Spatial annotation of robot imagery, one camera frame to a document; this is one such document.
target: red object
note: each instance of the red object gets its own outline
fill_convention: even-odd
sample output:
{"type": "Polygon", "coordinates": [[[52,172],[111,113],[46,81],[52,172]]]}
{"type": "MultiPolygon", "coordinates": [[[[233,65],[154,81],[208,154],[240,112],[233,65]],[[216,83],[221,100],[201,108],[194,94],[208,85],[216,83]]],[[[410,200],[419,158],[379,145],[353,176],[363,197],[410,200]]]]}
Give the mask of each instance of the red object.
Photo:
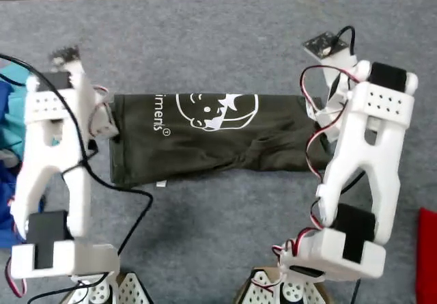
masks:
{"type": "Polygon", "coordinates": [[[417,237],[417,304],[437,303],[437,213],[424,208],[419,212],[417,237]]]}

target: cartoon face logo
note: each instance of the cartoon face logo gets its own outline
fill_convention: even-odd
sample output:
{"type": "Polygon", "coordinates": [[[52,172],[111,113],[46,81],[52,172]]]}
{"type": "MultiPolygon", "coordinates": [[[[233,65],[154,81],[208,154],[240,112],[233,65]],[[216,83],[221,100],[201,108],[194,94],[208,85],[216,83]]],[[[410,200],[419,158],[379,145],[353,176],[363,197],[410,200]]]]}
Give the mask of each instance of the cartoon face logo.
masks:
{"type": "Polygon", "coordinates": [[[244,128],[258,112],[256,94],[177,94],[176,102],[193,128],[208,132],[244,128]]]}

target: printed logo on bag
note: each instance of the printed logo on bag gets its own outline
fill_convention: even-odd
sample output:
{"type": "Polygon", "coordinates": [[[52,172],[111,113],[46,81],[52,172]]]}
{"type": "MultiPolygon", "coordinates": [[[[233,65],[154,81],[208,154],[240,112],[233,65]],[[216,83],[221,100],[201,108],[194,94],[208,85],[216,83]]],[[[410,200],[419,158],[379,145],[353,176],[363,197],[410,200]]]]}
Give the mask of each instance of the printed logo on bag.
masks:
{"type": "Polygon", "coordinates": [[[207,132],[247,126],[258,112],[256,94],[177,94],[181,115],[207,132]]]}
{"type": "Polygon", "coordinates": [[[155,102],[154,102],[154,119],[153,119],[153,129],[155,131],[162,131],[163,135],[168,137],[171,134],[171,130],[169,128],[165,127],[165,124],[163,123],[163,105],[164,105],[164,94],[157,94],[155,95],[155,102]]]}

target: black drawstring bag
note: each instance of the black drawstring bag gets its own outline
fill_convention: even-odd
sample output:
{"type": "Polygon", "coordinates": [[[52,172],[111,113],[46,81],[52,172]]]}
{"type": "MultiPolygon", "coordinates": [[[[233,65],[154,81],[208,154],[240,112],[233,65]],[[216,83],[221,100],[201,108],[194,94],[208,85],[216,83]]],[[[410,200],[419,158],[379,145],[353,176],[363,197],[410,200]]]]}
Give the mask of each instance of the black drawstring bag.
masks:
{"type": "MultiPolygon", "coordinates": [[[[221,171],[307,171],[316,130],[300,96],[256,94],[116,95],[120,135],[111,141],[111,179],[124,186],[221,171]]],[[[313,165],[330,160],[320,140],[313,165]]]]}

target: gray carpet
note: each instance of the gray carpet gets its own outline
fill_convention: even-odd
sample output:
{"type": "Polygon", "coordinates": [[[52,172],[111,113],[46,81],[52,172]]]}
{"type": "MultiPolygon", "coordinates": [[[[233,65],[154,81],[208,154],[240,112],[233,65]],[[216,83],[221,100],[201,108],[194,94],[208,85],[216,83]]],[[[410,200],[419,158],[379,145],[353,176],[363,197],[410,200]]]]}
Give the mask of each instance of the gray carpet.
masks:
{"type": "MultiPolygon", "coordinates": [[[[399,174],[401,193],[384,276],[365,280],[357,303],[413,303],[417,213],[437,210],[435,123],[437,0],[76,0],[0,4],[0,50],[36,67],[79,43],[93,82],[120,93],[257,92],[297,94],[314,61],[300,43],[353,24],[361,59],[414,71],[419,90],[399,174]]],[[[313,79],[311,89],[321,93],[313,79]]],[[[109,179],[108,145],[93,166],[109,179]]],[[[170,182],[122,255],[157,303],[230,303],[252,266],[274,264],[277,244],[309,224],[317,180],[310,173],[228,171],[170,182]]],[[[65,207],[55,178],[49,208],[65,207]]],[[[119,245],[145,198],[92,188],[94,241],[119,245]]],[[[348,196],[368,206],[361,182],[348,196]]],[[[8,257],[0,253],[0,264],[8,257]]],[[[0,303],[17,300],[1,279],[0,303]]],[[[35,295],[71,285],[29,281],[35,295]]],[[[327,283],[348,303],[352,283],[327,283]]],[[[39,303],[57,303],[59,297],[39,303]]]]}

